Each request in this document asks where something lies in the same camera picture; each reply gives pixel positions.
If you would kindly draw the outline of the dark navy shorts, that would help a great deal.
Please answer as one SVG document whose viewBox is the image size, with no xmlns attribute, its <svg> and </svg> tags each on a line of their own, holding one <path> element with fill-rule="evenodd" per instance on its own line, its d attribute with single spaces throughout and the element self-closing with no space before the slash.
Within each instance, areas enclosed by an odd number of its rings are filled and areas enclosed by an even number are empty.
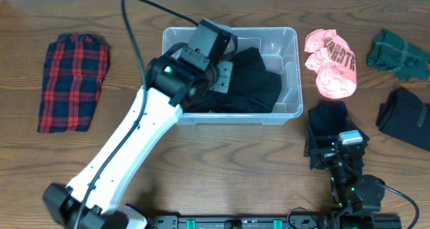
<svg viewBox="0 0 430 229">
<path fill-rule="evenodd" d="M 339 142 L 339 134 L 348 131 L 345 118 L 349 114 L 343 102 L 321 101 L 314 109 L 308 111 L 308 116 L 308 126 L 320 148 L 326 147 L 329 142 Z"/>
</svg>

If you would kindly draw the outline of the red navy plaid shirt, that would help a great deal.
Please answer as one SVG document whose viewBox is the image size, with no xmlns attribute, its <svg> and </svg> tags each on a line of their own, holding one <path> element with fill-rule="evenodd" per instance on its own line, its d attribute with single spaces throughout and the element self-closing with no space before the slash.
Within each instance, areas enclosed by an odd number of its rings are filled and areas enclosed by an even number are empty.
<svg viewBox="0 0 430 229">
<path fill-rule="evenodd" d="M 92 34 L 65 33 L 48 45 L 37 132 L 88 131 L 110 67 L 110 46 Z"/>
</svg>

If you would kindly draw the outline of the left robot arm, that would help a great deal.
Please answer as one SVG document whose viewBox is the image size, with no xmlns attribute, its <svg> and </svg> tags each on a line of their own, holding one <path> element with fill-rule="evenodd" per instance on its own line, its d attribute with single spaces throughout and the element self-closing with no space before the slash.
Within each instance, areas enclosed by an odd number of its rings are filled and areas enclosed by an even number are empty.
<svg viewBox="0 0 430 229">
<path fill-rule="evenodd" d="M 67 185 L 51 183 L 43 201 L 63 228 L 146 228 L 148 219 L 121 200 L 138 168 L 190 104 L 208 90 L 228 90 L 238 38 L 203 19 L 189 42 L 148 64 L 147 81 L 95 158 Z"/>
</svg>

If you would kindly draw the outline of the dark green garment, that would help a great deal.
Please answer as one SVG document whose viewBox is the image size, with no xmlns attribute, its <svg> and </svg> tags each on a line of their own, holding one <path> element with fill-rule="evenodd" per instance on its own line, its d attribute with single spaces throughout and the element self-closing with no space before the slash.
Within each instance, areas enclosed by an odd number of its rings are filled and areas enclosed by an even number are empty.
<svg viewBox="0 0 430 229">
<path fill-rule="evenodd" d="M 373 40 L 367 65 L 393 73 L 399 80 L 429 79 L 429 53 L 389 30 L 382 30 Z"/>
</svg>

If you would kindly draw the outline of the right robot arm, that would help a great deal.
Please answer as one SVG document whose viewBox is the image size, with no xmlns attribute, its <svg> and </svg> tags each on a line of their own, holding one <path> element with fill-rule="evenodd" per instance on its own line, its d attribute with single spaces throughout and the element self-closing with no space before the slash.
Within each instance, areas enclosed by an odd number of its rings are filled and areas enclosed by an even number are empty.
<svg viewBox="0 0 430 229">
<path fill-rule="evenodd" d="M 320 217 L 320 228 L 373 228 L 373 214 L 381 210 L 382 182 L 362 172 L 369 138 L 350 118 L 339 132 L 321 134 L 308 126 L 304 156 L 310 168 L 331 174 L 331 194 L 338 209 Z"/>
</svg>

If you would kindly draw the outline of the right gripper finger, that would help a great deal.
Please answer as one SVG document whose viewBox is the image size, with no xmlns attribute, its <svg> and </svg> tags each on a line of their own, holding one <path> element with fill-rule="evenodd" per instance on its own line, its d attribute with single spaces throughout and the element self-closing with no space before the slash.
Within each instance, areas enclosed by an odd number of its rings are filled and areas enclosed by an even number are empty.
<svg viewBox="0 0 430 229">
<path fill-rule="evenodd" d="M 369 142 L 370 138 L 352 121 L 349 116 L 345 118 L 345 122 L 349 131 L 357 130 L 363 138 L 363 142 Z"/>
<path fill-rule="evenodd" d="M 316 143 L 316 139 L 310 126 L 307 126 L 306 129 L 306 141 L 304 146 L 304 157 L 312 157 L 317 156 L 318 154 L 318 145 Z"/>
</svg>

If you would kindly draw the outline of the pink printed t-shirt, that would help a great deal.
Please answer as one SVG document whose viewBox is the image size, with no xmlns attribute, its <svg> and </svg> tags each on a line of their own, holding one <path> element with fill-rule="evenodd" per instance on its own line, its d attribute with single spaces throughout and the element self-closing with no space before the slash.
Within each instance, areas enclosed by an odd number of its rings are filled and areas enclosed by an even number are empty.
<svg viewBox="0 0 430 229">
<path fill-rule="evenodd" d="M 357 89 L 355 54 L 336 30 L 318 29 L 305 39 L 307 69 L 316 73 L 316 87 L 329 99 L 342 99 Z"/>
</svg>

